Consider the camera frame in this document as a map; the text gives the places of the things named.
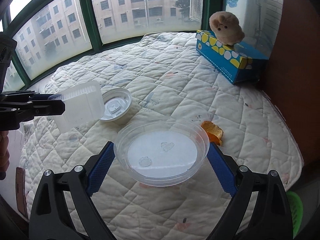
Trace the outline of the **person's left hand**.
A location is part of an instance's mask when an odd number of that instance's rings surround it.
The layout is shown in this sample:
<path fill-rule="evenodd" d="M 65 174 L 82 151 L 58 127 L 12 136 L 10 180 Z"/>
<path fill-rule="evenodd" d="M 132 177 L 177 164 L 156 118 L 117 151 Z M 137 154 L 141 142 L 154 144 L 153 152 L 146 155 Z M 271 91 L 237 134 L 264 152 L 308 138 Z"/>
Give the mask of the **person's left hand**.
<path fill-rule="evenodd" d="M 4 180 L 6 172 L 10 165 L 10 153 L 8 151 L 9 145 L 9 132 L 1 131 L 1 142 L 0 142 L 0 180 Z"/>

